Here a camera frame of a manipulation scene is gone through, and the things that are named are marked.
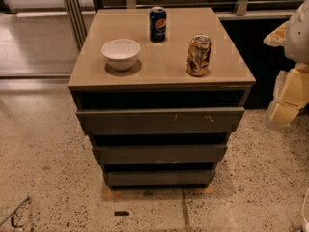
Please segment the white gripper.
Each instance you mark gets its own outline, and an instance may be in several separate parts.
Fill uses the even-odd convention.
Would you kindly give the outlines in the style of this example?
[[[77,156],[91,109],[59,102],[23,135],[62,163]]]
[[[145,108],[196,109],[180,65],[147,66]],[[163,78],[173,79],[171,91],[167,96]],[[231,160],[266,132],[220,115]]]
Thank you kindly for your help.
[[[272,47],[283,46],[287,25],[288,22],[282,23],[266,35],[263,43]],[[268,107],[267,123],[271,127],[287,127],[308,103],[309,72],[300,69],[280,71],[273,89],[273,100]]]

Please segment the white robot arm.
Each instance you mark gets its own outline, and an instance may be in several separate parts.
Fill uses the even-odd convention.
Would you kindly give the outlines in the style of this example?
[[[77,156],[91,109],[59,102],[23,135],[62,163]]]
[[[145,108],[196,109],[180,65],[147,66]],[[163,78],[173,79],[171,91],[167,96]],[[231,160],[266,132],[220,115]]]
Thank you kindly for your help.
[[[292,69],[277,75],[267,111],[267,126],[282,130],[309,103],[309,0],[287,22],[268,34],[264,44],[283,46],[285,56],[295,61]]]

